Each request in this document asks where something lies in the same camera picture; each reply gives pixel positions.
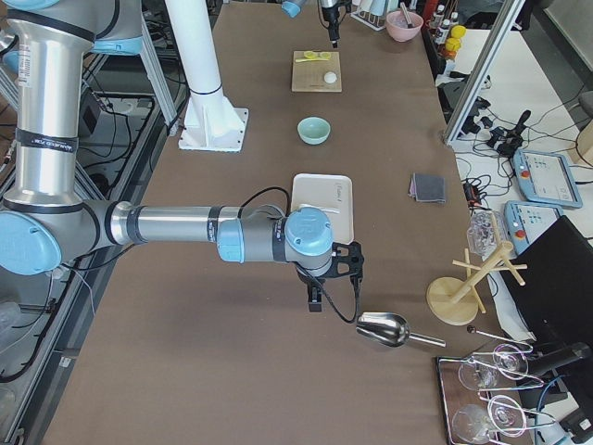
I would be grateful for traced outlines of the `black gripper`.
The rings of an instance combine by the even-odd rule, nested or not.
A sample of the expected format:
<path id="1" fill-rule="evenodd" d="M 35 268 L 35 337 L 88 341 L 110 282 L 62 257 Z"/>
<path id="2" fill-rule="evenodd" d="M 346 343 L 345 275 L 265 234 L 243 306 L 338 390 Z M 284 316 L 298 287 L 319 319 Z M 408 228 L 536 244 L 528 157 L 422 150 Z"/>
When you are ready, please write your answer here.
<path id="1" fill-rule="evenodd" d="M 317 279 L 323 283 L 327 279 L 350 277 L 352 280 L 362 280 L 364 257 L 361 243 L 353 241 L 349 244 L 334 242 L 332 244 L 331 258 L 327 266 L 322 266 L 321 274 L 314 274 L 312 270 L 296 265 L 297 274 L 304 280 Z M 308 309 L 309 312 L 322 311 L 321 287 L 308 283 Z"/>
<path id="2" fill-rule="evenodd" d="M 338 28 L 340 22 L 340 8 L 348 13 L 348 1 L 346 0 L 320 0 L 322 19 L 328 27 L 328 37 L 333 48 L 338 47 Z"/>

